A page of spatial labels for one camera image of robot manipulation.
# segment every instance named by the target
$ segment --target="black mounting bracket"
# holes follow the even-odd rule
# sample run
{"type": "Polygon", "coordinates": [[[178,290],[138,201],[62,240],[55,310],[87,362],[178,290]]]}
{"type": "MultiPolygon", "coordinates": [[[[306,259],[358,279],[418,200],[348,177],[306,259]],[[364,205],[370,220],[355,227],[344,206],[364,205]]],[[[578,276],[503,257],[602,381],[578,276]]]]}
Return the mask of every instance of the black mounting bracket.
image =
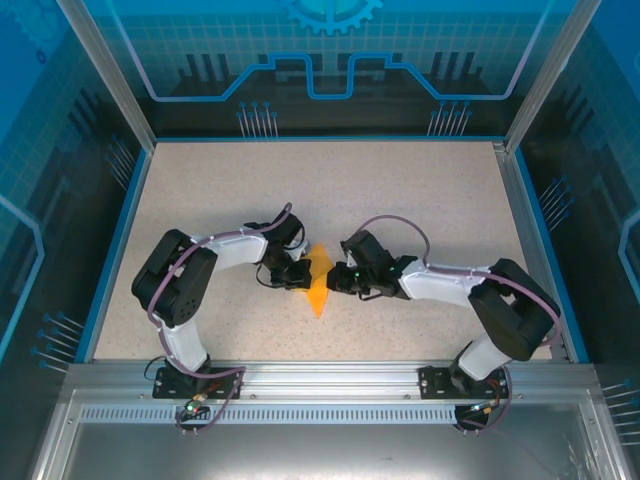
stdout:
{"type": "Polygon", "coordinates": [[[474,382],[466,394],[453,386],[449,368],[426,366],[418,369],[418,385],[422,400],[493,400],[496,398],[496,391],[489,385],[489,380],[498,382],[500,398],[507,398],[509,388],[502,369],[494,370],[484,380],[474,382]]]}
{"type": "MultiPolygon", "coordinates": [[[[222,373],[228,370],[227,368],[211,368],[206,373],[222,373]]],[[[202,393],[204,390],[211,391],[207,393],[209,400],[224,400],[229,395],[229,392],[233,388],[233,384],[238,379],[237,375],[228,375],[222,378],[216,378],[211,380],[198,380],[194,377],[189,377],[172,367],[161,367],[156,372],[156,379],[153,385],[153,398],[162,399],[190,399],[198,393],[202,393]]],[[[242,386],[239,386],[232,399],[240,398],[240,390],[242,386]]]]}

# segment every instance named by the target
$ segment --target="slotted metal strip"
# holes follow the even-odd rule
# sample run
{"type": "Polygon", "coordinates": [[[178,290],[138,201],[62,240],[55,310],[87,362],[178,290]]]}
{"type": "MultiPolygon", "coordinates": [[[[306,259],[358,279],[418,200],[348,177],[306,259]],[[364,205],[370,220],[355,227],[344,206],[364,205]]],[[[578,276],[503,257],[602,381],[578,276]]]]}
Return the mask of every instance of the slotted metal strip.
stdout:
{"type": "MultiPolygon", "coordinates": [[[[84,407],[82,423],[172,424],[176,405],[92,405],[84,407]]],[[[219,408],[190,423],[207,423],[219,408]]],[[[232,405],[221,424],[411,425],[456,423],[452,405],[232,405]]]]}

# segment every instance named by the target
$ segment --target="blue frame edge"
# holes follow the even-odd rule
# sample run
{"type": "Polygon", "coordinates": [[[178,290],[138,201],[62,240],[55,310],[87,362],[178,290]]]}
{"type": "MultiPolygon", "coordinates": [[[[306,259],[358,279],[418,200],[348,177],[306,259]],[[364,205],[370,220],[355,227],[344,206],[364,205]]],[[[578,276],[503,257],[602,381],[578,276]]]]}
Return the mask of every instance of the blue frame edge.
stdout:
{"type": "Polygon", "coordinates": [[[76,363],[87,363],[92,359],[91,357],[93,357],[98,337],[102,331],[107,306],[109,305],[109,300],[113,292],[113,285],[115,284],[120,263],[124,255],[124,248],[131,233],[133,219],[138,209],[140,197],[142,196],[142,189],[147,178],[147,173],[149,172],[151,157],[152,155],[144,149],[140,150],[136,168],[133,171],[129,189],[127,190],[124,203],[122,204],[122,210],[118,217],[118,223],[111,238],[107,258],[104,262],[104,267],[102,267],[96,293],[91,302],[91,308],[89,309],[87,322],[82,332],[82,337],[80,338],[80,344],[76,351],[76,363]]]}
{"type": "Polygon", "coordinates": [[[335,142],[335,141],[353,141],[353,142],[370,142],[370,141],[392,141],[402,140],[404,142],[424,141],[430,142],[503,142],[502,135],[476,135],[468,137],[459,136],[442,136],[433,137],[430,135],[378,135],[371,137],[363,136],[330,136],[330,137],[158,137],[158,143],[216,143],[216,142],[335,142]]]}
{"type": "Polygon", "coordinates": [[[589,363],[589,355],[587,354],[587,349],[585,347],[584,340],[582,339],[582,334],[580,333],[578,320],[576,318],[575,312],[573,311],[571,299],[569,298],[569,292],[567,291],[567,286],[564,283],[564,278],[562,277],[562,272],[560,271],[560,264],[558,263],[556,252],[553,249],[553,244],[551,243],[551,236],[549,235],[547,226],[544,223],[542,210],[540,210],[540,204],[538,203],[538,197],[536,196],[536,192],[533,188],[533,182],[531,181],[531,176],[529,175],[529,170],[527,169],[527,165],[524,161],[524,156],[522,155],[520,147],[516,149],[515,157],[516,161],[518,162],[518,168],[520,169],[520,173],[522,175],[522,180],[524,182],[527,196],[529,197],[529,202],[531,203],[531,209],[533,210],[533,215],[536,220],[536,226],[538,227],[538,231],[540,232],[542,246],[544,248],[547,259],[549,260],[549,266],[551,267],[553,281],[555,282],[556,288],[558,290],[558,296],[560,299],[560,303],[562,304],[562,310],[564,313],[565,324],[569,329],[569,336],[571,337],[570,341],[573,343],[573,348],[576,352],[577,358],[575,360],[578,363],[589,363]]]}

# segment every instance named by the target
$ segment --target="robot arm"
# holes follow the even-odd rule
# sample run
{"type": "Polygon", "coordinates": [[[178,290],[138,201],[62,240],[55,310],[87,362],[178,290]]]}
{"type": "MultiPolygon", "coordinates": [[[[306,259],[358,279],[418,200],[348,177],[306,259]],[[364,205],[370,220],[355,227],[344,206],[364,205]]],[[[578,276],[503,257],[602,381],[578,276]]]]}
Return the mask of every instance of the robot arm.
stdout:
{"type": "Polygon", "coordinates": [[[338,262],[329,272],[331,290],[357,294],[364,301],[382,296],[440,300],[476,312],[486,333],[460,352],[449,368],[451,383],[461,393],[511,360],[529,360],[553,326],[545,309],[523,290],[560,314],[555,302],[512,260],[471,270],[425,265],[417,257],[394,258],[367,230],[341,245],[347,262],[338,262]],[[524,288],[515,290],[496,279],[524,288]],[[372,290],[378,293],[371,295],[372,290]]]}
{"type": "MultiPolygon", "coordinates": [[[[259,264],[271,272],[274,286],[309,288],[311,262],[301,260],[309,243],[304,238],[295,240],[304,231],[302,223],[288,214],[276,228],[260,233],[269,225],[249,223],[237,235],[213,237],[189,256],[160,295],[154,317],[162,321],[164,338],[175,359],[190,371],[203,373],[201,370],[208,367],[209,356],[192,317],[202,303],[211,275],[236,265],[259,264]]],[[[164,235],[132,285],[142,308],[149,307],[161,281],[183,252],[206,238],[189,237],[179,230],[164,235]]]]}

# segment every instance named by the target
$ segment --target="white arm segment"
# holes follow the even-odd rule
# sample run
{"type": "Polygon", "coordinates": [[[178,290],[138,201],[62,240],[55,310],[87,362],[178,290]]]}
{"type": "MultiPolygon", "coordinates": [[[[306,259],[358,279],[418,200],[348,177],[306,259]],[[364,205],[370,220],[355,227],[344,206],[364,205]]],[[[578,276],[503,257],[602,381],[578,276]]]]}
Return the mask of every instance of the white arm segment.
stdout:
{"type": "MultiPolygon", "coordinates": [[[[244,229],[244,235],[237,237],[214,238],[203,248],[208,248],[218,255],[213,267],[213,274],[226,268],[242,265],[243,263],[258,263],[262,260],[267,250],[267,240],[259,233],[251,233],[251,229],[244,229]]],[[[205,236],[195,236],[191,241],[196,243],[205,236]]],[[[299,260],[307,251],[309,242],[288,250],[287,253],[293,260],[299,260]]],[[[162,330],[174,356],[192,372],[202,366],[207,359],[207,351],[200,342],[195,318],[174,328],[162,323],[162,330]]]]}
{"type": "MultiPolygon", "coordinates": [[[[478,267],[475,270],[489,272],[488,267],[478,267]]],[[[471,308],[467,297],[471,293],[471,289],[476,285],[480,285],[483,280],[484,278],[482,277],[435,273],[425,267],[422,260],[415,260],[402,271],[402,277],[400,277],[399,282],[400,287],[409,298],[440,300],[471,308]]]]}
{"type": "MultiPolygon", "coordinates": [[[[475,270],[489,272],[488,267],[479,267],[475,270]]],[[[422,260],[416,260],[403,270],[400,287],[409,298],[440,300],[471,308],[468,298],[471,289],[483,281],[482,277],[468,275],[456,277],[435,273],[425,267],[422,260]]],[[[483,380],[496,368],[510,360],[511,358],[498,350],[489,335],[485,333],[469,345],[458,360],[458,365],[474,380],[483,380]]]]}

